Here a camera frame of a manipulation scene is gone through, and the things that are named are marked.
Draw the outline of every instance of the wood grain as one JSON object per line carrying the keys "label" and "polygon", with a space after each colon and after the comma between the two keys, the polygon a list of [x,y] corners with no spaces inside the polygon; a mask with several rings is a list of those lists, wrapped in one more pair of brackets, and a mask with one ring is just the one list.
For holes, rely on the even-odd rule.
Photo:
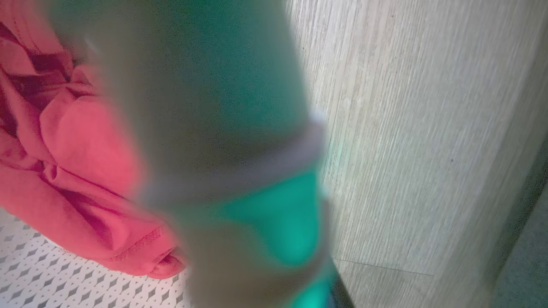
{"label": "wood grain", "polygon": [[330,129],[336,258],[429,275],[447,264],[518,108],[547,6],[288,3],[310,100]]}
{"label": "wood grain", "polygon": [[334,260],[356,308],[422,308],[432,276]]}

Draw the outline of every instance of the patterned surface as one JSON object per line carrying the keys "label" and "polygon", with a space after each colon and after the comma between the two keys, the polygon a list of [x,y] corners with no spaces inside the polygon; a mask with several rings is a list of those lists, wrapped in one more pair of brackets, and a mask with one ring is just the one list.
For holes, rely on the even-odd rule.
{"label": "patterned surface", "polygon": [[156,280],[108,270],[56,247],[0,208],[2,308],[191,308],[187,275]]}

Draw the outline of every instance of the gray wall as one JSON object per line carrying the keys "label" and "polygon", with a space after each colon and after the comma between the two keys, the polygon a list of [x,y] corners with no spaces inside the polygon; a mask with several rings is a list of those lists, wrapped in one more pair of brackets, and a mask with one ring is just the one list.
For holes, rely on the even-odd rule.
{"label": "gray wall", "polygon": [[477,273],[546,132],[547,9],[288,3],[310,100],[330,129],[333,257],[358,307],[486,303]]}

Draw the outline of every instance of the crumpled pink cloth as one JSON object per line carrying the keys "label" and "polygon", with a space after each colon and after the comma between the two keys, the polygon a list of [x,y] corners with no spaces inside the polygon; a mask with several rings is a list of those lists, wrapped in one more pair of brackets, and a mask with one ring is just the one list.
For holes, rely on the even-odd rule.
{"label": "crumpled pink cloth", "polygon": [[0,0],[0,206],[109,269],[173,276],[177,240],[130,201],[144,165],[101,89],[33,1]]}

